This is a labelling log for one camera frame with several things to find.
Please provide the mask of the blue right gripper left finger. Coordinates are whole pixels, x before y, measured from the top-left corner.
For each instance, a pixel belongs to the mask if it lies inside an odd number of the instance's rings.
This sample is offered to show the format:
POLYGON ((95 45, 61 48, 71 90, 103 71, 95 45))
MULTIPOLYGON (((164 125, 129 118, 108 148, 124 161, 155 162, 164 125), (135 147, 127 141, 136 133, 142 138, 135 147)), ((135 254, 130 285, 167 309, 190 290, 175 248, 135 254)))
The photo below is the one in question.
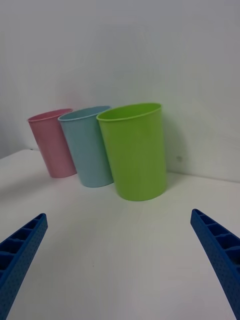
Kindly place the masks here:
POLYGON ((0 243, 1 320, 8 317, 47 229, 47 216, 41 213, 0 243))

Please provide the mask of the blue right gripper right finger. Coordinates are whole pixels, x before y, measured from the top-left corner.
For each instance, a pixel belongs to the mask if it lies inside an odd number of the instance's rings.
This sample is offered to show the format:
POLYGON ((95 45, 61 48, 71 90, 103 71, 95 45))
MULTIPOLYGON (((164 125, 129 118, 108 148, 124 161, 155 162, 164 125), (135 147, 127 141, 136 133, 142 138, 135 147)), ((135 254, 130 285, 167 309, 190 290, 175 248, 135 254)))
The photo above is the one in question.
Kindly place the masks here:
POLYGON ((191 212, 196 233, 230 304, 240 319, 240 239, 198 209, 191 212))

